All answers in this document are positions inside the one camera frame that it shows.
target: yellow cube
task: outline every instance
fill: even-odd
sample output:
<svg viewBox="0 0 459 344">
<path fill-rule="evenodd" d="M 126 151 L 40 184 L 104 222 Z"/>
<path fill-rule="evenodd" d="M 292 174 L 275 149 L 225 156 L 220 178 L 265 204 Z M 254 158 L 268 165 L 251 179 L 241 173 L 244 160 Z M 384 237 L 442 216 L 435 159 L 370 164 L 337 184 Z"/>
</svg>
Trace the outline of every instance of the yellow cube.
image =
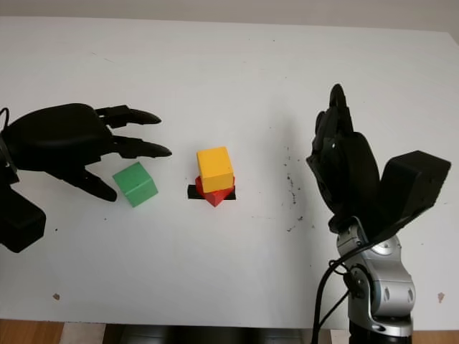
<svg viewBox="0 0 459 344">
<path fill-rule="evenodd" d="M 234 173 L 226 147 L 200 150 L 197 157 L 205 193 L 232 188 Z"/>
</svg>

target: robotic arm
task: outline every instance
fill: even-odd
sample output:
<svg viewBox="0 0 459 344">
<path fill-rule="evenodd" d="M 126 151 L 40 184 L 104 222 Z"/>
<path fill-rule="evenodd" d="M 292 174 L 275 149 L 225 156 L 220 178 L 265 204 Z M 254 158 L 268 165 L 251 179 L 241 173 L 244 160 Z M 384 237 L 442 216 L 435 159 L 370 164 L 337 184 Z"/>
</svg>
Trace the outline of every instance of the robotic arm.
<svg viewBox="0 0 459 344">
<path fill-rule="evenodd" d="M 451 164 L 415 151 L 392 158 L 381 180 L 366 138 L 354 131 L 344 91 L 335 85 L 329 109 L 318 114 L 307 163 L 333 212 L 341 258 L 318 288 L 312 343 L 318 342 L 321 296 L 340 264 L 347 273 L 351 344 L 411 343 L 415 287 L 401 262 L 395 234 L 431 208 Z"/>
<path fill-rule="evenodd" d="M 111 133 L 128 123 L 157 124 L 150 113 L 125 105 L 93 109 L 68 104 L 34 111 L 0 133 L 0 243 L 20 252 L 43 236 L 46 216 L 11 188 L 19 181 L 17 169 L 44 171 L 100 199 L 115 201 L 116 192 L 85 167 L 101 156 L 118 153 L 123 158 L 170 156 L 161 145 Z"/>
</svg>

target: white tabletop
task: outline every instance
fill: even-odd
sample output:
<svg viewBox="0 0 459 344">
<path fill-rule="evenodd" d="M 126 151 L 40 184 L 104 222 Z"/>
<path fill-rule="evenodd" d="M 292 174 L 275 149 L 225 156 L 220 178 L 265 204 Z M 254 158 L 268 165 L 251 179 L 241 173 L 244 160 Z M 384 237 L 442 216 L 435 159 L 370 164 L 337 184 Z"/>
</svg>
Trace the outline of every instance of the white tabletop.
<svg viewBox="0 0 459 344">
<path fill-rule="evenodd" d="M 22 171 L 14 188 L 47 225 L 20 254 L 0 247 L 0 317 L 311 327 L 338 254 L 305 157 L 335 82 L 381 170 L 416 149 L 453 162 L 436 207 L 399 237 L 415 328 L 459 328 L 459 47 L 448 34 L 122 19 L 0 18 L 0 105 L 12 119 L 68 102 L 127 104 L 163 122 L 115 131 L 173 152 L 139 159 L 159 194 L 134 209 Z M 196 152 L 221 145 L 237 201 L 214 209 L 186 187 Z M 112 154 L 89 169 L 116 188 L 111 176 L 132 163 Z M 334 277 L 323 308 L 343 292 Z M 327 326 L 346 325 L 343 306 Z"/>
</svg>

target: toy block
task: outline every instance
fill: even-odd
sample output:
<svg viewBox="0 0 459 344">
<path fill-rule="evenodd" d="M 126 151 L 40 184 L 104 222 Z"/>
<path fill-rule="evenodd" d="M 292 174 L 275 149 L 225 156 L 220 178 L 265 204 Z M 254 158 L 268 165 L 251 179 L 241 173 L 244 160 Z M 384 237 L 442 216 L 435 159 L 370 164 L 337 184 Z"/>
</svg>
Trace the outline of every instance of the toy block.
<svg viewBox="0 0 459 344">
<path fill-rule="evenodd" d="M 197 158 L 202 189 L 206 194 L 234 186 L 234 172 L 226 147 L 200 150 Z"/>
<path fill-rule="evenodd" d="M 153 179 L 140 163 L 134 163 L 118 172 L 113 179 L 132 207 L 138 206 L 158 193 Z"/>
<path fill-rule="evenodd" d="M 202 180 L 201 177 L 196 178 L 196 191 L 198 194 L 203 196 L 211 205 L 218 206 L 227 196 L 232 193 L 235 189 L 234 186 L 234 179 L 233 179 L 233 186 L 231 188 L 227 188 L 225 190 L 218 190 L 209 193 L 205 193 L 202 189 Z"/>
</svg>

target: green cube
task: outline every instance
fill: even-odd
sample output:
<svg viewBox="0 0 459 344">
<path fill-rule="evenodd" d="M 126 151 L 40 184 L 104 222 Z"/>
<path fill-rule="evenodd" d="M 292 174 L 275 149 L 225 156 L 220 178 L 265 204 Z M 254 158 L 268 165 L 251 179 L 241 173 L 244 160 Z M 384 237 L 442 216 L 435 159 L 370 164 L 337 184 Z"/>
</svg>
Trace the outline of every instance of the green cube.
<svg viewBox="0 0 459 344">
<path fill-rule="evenodd" d="M 155 196 L 158 189 L 141 163 L 134 163 L 113 176 L 132 207 Z"/>
</svg>

